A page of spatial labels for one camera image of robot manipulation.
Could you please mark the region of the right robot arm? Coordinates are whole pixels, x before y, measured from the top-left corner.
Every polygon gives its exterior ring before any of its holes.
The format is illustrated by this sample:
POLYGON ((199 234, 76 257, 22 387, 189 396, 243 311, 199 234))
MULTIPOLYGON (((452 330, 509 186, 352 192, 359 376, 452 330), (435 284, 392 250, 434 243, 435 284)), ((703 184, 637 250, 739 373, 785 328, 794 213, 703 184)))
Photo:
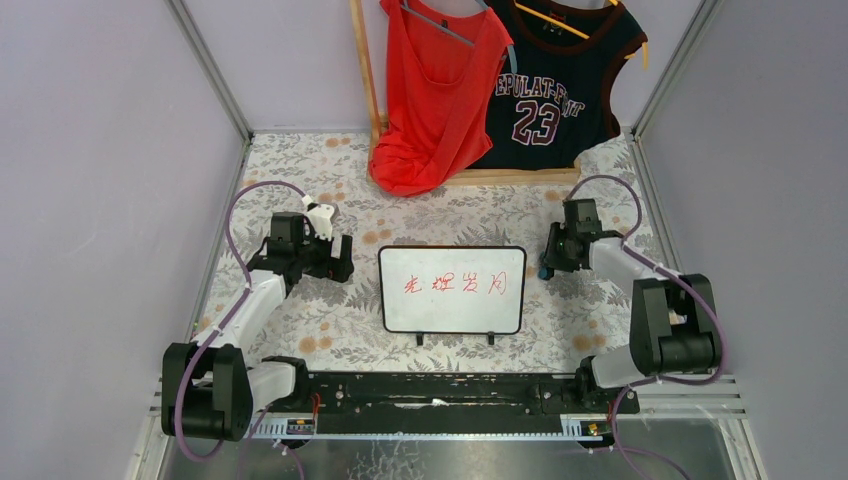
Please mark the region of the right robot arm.
POLYGON ((668 270, 606 230, 591 199, 566 200, 550 226, 539 277, 591 270, 630 298, 627 344, 583 359, 570 392, 585 407, 612 404, 623 389, 673 374, 717 372, 723 344, 709 280, 668 270))

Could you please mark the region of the black-framed whiteboard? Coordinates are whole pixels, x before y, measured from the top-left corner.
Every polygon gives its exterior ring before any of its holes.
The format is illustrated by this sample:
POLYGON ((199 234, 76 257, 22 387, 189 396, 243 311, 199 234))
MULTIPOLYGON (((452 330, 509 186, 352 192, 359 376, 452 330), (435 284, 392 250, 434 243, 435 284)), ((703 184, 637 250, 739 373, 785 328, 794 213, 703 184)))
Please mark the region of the black-framed whiteboard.
POLYGON ((378 252, 384 329, 391 333, 517 334, 527 252, 519 246, 390 245, 378 252))

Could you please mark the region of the yellow clothes hanger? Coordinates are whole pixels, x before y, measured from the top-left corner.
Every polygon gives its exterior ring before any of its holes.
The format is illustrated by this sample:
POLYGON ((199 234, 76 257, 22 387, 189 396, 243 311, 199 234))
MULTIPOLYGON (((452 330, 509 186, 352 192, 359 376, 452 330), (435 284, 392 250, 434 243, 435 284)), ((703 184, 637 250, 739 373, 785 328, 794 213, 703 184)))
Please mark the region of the yellow clothes hanger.
MULTIPOLYGON (((588 40, 590 38, 590 36, 588 34, 586 34, 585 32, 583 32, 583 31, 581 31, 581 30, 579 30, 579 29, 577 29, 577 28, 575 28, 571 25, 568 25, 565 22, 566 17, 564 15, 560 15, 560 14, 555 13, 553 16, 551 16, 551 15, 545 14, 542 11, 530 8, 530 7, 520 3, 519 1, 514 1, 513 5, 518 10, 525 12, 529 15, 532 15, 535 18, 539 18, 541 20, 544 20, 544 21, 550 23, 551 25, 558 27, 558 28, 560 28, 564 31, 567 31, 567 32, 569 32, 569 33, 571 33, 571 34, 573 34, 573 35, 575 35, 575 36, 577 36, 577 37, 579 37, 583 40, 588 40)), ((644 71, 647 71, 649 69, 649 66, 650 66, 650 55, 649 55, 649 48, 648 48, 648 42, 647 41, 644 41, 644 42, 641 43, 640 51, 641 51, 641 56, 642 56, 642 68, 643 68, 644 71)))

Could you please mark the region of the grey clothes hanger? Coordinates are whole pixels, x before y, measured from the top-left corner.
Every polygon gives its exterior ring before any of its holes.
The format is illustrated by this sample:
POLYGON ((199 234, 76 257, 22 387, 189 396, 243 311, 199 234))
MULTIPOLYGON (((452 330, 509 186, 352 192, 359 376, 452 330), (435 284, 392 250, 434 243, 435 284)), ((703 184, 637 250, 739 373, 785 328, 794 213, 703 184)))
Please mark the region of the grey clothes hanger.
MULTIPOLYGON (((462 43, 464 43, 468 46, 474 46, 475 45, 475 43, 473 41, 459 35, 458 33, 454 32, 453 30, 451 30, 450 28, 445 26, 444 24, 437 23, 434 20, 427 17, 426 15, 424 15, 424 14, 416 11, 415 9, 411 8, 409 6, 408 0, 403 0, 401 2, 401 8, 403 10, 405 10, 406 12, 410 13, 411 15, 418 17, 420 20, 424 21, 425 23, 433 26, 437 30, 440 30, 441 32, 443 32, 443 33, 445 33, 445 34, 447 34, 451 37, 454 37, 455 39, 459 40, 462 43)), ((515 50, 514 50, 514 45, 511 44, 511 43, 507 44, 505 46, 505 52, 506 52, 505 59, 509 62, 510 72, 512 74, 515 74, 517 72, 518 62, 517 62, 517 57, 516 57, 516 53, 515 53, 515 50)))

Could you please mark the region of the floral tablecloth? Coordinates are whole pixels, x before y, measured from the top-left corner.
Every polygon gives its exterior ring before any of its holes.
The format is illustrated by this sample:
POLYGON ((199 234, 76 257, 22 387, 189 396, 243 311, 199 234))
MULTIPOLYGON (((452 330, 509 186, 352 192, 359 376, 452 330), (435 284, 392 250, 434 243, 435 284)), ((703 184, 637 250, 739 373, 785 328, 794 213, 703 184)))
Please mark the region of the floral tablecloth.
POLYGON ((257 136, 232 215, 237 250, 255 253, 275 212, 301 212, 302 193, 339 208, 336 234, 353 241, 344 283, 303 278, 267 306, 248 362, 304 359, 313 370, 573 371, 585 357, 625 345, 630 294, 592 271, 543 280, 539 260, 567 196, 596 202, 607 230, 659 259, 639 214, 623 138, 579 158, 586 184, 443 186, 392 196, 368 177, 366 134, 257 136))

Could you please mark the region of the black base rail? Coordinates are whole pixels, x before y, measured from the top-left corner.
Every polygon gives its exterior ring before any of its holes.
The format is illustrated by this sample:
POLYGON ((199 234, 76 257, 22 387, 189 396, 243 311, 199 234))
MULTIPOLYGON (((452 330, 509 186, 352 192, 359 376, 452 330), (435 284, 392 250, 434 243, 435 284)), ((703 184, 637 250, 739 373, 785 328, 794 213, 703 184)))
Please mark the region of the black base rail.
POLYGON ((600 441, 613 413, 639 413, 638 396, 602 389, 584 372, 310 373, 294 395, 271 404, 267 423, 285 438, 600 441))

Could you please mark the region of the black number 23 jersey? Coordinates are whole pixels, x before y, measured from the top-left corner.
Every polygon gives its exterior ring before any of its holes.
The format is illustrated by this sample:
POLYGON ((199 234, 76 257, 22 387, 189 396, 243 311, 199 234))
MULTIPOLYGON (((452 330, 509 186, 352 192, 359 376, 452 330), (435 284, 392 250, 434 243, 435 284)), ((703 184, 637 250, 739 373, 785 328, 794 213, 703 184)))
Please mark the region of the black number 23 jersey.
POLYGON ((515 74, 504 67, 497 78, 486 119, 492 147, 473 166, 570 168, 582 152, 620 134, 612 87, 648 37, 622 2, 589 10, 519 1, 551 16, 564 15, 588 40, 518 10, 513 2, 489 4, 513 40, 518 67, 515 74))

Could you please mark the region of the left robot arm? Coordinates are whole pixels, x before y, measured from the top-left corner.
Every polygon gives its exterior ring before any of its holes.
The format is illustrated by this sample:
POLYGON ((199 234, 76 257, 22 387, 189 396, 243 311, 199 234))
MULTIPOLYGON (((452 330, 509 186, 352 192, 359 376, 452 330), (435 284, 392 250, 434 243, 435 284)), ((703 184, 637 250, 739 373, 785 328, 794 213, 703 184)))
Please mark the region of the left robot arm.
POLYGON ((332 253, 335 215, 332 205, 317 203, 305 213, 274 214, 269 234, 246 264, 246 290, 236 296, 232 312, 194 340, 166 349, 165 434, 239 441, 255 412, 275 402, 294 407, 309 402, 304 360, 271 356, 250 366, 245 354, 303 277, 345 283, 353 274, 351 236, 342 236, 339 253, 332 253))

